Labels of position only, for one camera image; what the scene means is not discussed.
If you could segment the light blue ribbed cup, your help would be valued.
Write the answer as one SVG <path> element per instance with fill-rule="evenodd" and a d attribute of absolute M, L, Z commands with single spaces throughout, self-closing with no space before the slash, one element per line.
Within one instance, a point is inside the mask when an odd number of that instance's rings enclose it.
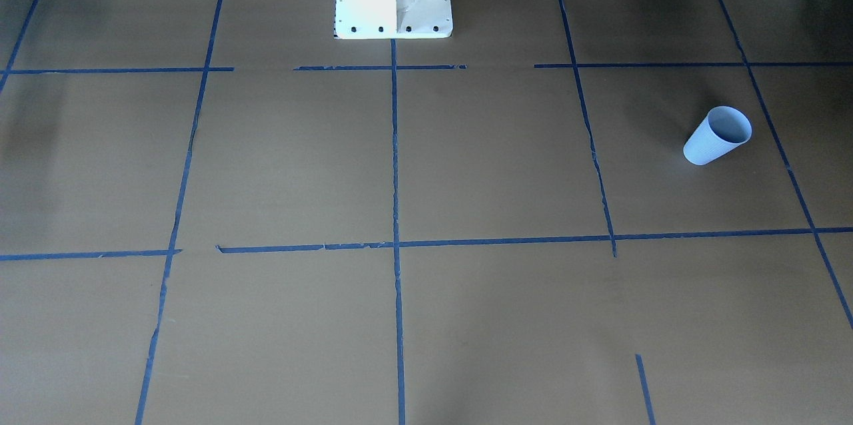
<path fill-rule="evenodd" d="M 752 137 L 750 119 L 729 106 L 713 107 L 695 128 L 682 148 L 684 158 L 694 166 L 712 161 L 747 143 Z"/>

